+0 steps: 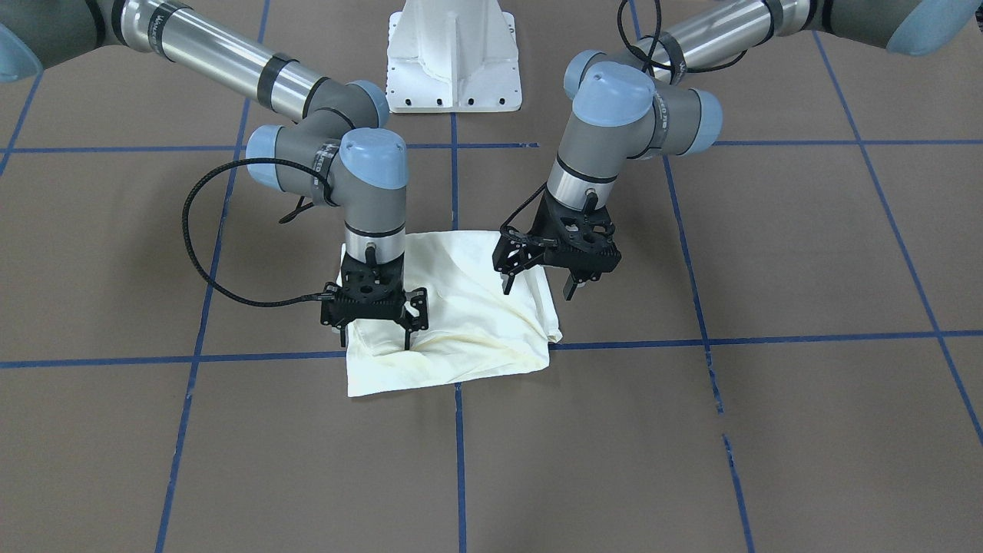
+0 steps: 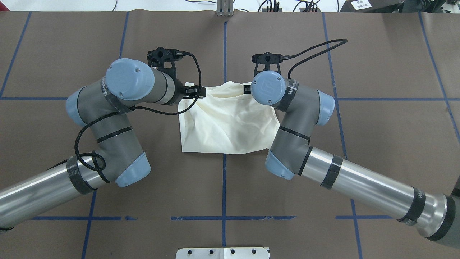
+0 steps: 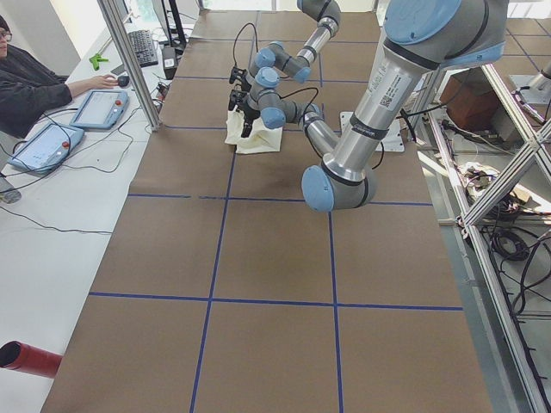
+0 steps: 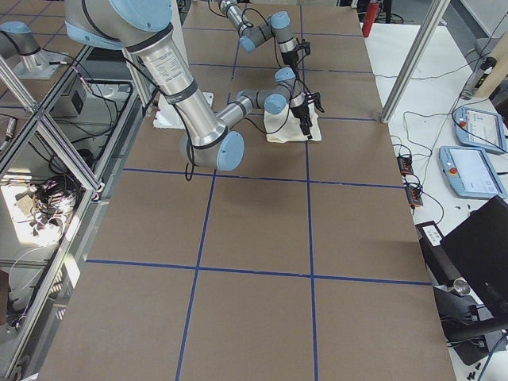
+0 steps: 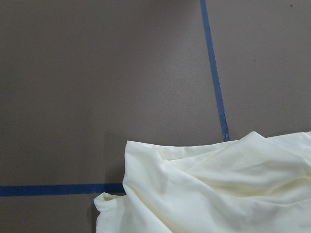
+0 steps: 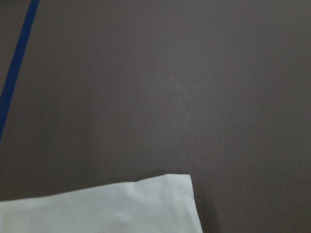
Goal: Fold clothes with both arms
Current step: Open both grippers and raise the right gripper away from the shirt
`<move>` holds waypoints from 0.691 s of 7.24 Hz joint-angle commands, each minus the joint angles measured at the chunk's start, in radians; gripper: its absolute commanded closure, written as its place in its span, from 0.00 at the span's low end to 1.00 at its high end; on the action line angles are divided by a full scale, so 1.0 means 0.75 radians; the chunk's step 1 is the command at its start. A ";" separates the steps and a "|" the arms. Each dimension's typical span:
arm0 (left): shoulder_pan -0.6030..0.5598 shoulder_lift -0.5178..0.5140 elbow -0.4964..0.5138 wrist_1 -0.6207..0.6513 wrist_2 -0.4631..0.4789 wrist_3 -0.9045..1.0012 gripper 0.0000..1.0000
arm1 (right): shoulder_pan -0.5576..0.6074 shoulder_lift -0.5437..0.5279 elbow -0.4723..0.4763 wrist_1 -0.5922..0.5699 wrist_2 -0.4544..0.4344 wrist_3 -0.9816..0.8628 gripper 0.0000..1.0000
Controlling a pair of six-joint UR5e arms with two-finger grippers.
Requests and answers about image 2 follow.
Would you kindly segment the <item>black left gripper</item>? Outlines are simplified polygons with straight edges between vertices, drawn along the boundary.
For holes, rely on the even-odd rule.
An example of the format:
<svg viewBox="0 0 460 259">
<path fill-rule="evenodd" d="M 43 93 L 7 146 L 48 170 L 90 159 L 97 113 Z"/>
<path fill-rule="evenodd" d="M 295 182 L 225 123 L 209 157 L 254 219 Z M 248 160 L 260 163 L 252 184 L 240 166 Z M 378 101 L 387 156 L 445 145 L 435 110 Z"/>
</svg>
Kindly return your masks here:
<svg viewBox="0 0 460 259">
<path fill-rule="evenodd" d="M 201 85 L 186 82 L 185 86 L 180 80 L 174 80 L 175 92 L 172 98 L 172 104 L 177 105 L 185 95 L 185 99 L 202 99 L 206 97 L 206 92 Z"/>
</svg>

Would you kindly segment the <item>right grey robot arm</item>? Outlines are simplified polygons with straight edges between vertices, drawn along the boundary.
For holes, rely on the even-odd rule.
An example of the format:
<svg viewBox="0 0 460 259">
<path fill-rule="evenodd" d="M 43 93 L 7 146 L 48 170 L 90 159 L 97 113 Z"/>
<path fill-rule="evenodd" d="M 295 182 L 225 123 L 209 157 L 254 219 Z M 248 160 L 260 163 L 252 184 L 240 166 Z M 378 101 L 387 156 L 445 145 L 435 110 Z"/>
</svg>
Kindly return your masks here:
<svg viewBox="0 0 460 259">
<path fill-rule="evenodd" d="M 325 125 L 334 112 L 332 96 L 272 70 L 255 72 L 248 92 L 285 113 L 266 157 L 269 172 L 284 179 L 304 176 L 414 226 L 430 241 L 459 248 L 457 193 L 429 194 L 310 144 L 313 128 Z"/>
</svg>

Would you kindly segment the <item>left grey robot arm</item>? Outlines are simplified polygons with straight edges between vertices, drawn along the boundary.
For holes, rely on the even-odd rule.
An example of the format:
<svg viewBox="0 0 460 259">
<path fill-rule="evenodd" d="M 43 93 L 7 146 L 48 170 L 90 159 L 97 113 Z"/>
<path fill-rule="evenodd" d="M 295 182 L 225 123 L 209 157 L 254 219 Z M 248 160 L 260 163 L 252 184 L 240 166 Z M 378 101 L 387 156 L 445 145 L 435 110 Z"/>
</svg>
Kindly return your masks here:
<svg viewBox="0 0 460 259">
<path fill-rule="evenodd" d="M 106 183 L 126 187 L 145 178 L 151 166 L 127 114 L 147 110 L 139 106 L 141 102 L 174 105 L 205 96 L 202 85 L 186 87 L 157 64 L 129 58 L 114 61 L 104 77 L 66 101 L 68 116 L 82 126 L 74 155 L 1 191 L 1 232 Z"/>
</svg>

